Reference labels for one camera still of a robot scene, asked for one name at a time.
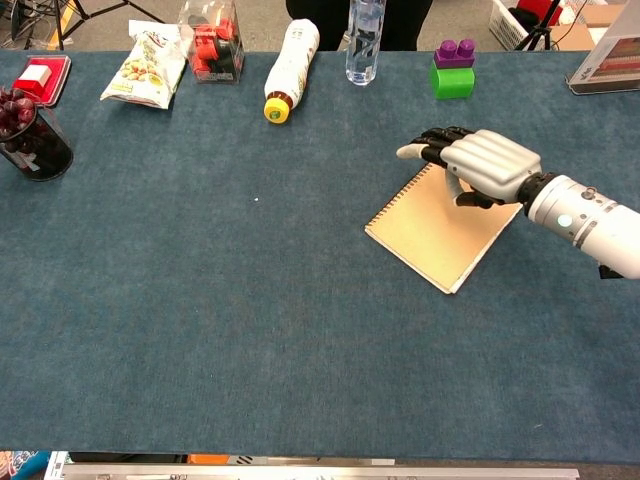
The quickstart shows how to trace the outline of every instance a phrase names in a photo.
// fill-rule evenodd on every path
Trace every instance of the cup of cherries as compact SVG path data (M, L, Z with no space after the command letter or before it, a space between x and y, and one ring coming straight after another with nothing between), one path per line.
M62 133L47 123L36 103L18 89L0 88L0 153L36 181L62 175L73 161Z

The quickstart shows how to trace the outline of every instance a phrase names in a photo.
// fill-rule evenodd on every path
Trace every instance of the yellow bottle cap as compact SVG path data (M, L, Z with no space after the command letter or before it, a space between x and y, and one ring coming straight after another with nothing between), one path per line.
M281 98L270 98L264 104L264 116L272 123L284 123L289 117L289 105Z

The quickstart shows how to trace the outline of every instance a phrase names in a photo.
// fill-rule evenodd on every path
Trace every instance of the chip bag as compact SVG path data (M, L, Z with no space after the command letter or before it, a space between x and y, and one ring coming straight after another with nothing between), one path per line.
M47 467L50 455L51 452L1 451L0 480L26 480Z
M129 21L133 50L100 96L168 109L186 63L178 25Z

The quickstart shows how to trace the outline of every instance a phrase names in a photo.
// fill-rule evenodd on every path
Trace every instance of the clear plastic bottle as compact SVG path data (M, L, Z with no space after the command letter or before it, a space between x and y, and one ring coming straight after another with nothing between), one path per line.
M368 85L376 78L378 51L387 0L350 0L347 78Z

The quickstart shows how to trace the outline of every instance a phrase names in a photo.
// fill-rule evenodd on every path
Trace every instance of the building block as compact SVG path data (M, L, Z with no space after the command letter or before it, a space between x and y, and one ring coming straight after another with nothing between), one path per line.
M465 38L459 45L453 40L445 40L434 52L433 61L439 69L471 68L475 61L475 49L476 44L470 38Z
M446 98L467 98L476 83L472 68L439 69L435 61L431 63L429 79L438 100Z

